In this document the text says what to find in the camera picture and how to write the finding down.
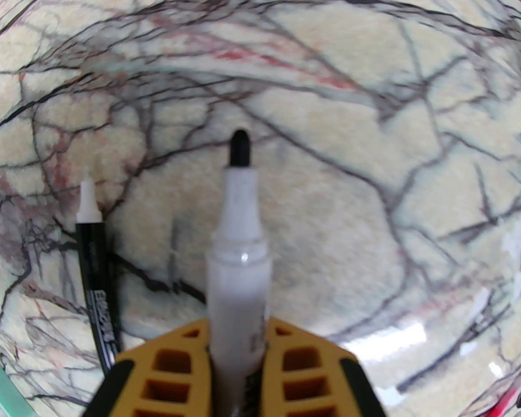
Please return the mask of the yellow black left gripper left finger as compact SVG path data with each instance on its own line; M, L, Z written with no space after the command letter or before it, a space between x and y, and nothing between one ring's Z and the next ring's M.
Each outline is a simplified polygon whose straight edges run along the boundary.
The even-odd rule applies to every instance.
M116 356L86 417L211 417L205 318Z

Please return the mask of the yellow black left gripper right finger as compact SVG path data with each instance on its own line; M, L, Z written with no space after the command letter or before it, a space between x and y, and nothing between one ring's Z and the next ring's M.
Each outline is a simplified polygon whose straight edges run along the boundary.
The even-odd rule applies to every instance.
M263 417L385 417L360 362L348 350L270 318L263 364Z

